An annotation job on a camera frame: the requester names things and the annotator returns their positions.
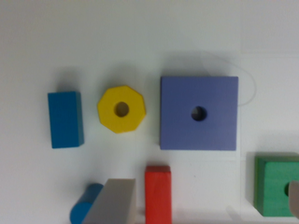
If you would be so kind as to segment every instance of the red block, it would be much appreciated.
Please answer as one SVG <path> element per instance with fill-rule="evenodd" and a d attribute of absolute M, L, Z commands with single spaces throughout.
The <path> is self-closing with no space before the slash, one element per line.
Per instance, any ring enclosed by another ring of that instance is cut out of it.
<path fill-rule="evenodd" d="M 146 224 L 171 224 L 171 172 L 169 166 L 148 166 L 145 174 Z"/>

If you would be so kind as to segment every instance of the blue cylinder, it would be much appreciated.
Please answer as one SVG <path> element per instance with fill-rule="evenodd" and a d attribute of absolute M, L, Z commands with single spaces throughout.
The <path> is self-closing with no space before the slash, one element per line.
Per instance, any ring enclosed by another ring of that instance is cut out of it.
<path fill-rule="evenodd" d="M 103 185 L 91 184 L 86 188 L 83 195 L 71 210 L 70 221 L 72 224 L 81 224 L 95 201 L 97 195 L 101 192 Z"/>

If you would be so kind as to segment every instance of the green block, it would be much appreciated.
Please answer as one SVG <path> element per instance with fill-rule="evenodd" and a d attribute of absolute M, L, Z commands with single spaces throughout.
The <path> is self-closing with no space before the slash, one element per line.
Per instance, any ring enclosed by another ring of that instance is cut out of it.
<path fill-rule="evenodd" d="M 256 157 L 254 207 L 264 217 L 292 217 L 287 191 L 299 180 L 299 157 Z"/>

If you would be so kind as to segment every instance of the yellow octagonal block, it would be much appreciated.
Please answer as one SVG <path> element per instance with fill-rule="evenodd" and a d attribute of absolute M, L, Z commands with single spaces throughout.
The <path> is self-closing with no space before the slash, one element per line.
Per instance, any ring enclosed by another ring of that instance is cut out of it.
<path fill-rule="evenodd" d="M 146 116 L 143 96 L 128 86 L 108 89 L 97 110 L 101 123 L 114 133 L 135 130 Z"/>

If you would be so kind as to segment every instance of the yellow hole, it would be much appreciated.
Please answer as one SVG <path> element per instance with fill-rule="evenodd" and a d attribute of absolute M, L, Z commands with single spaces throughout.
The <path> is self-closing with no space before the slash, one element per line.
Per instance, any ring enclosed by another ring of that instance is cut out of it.
<path fill-rule="evenodd" d="M 115 114 L 120 118 L 126 116 L 129 113 L 129 105 L 125 102 L 119 102 L 115 106 Z"/>

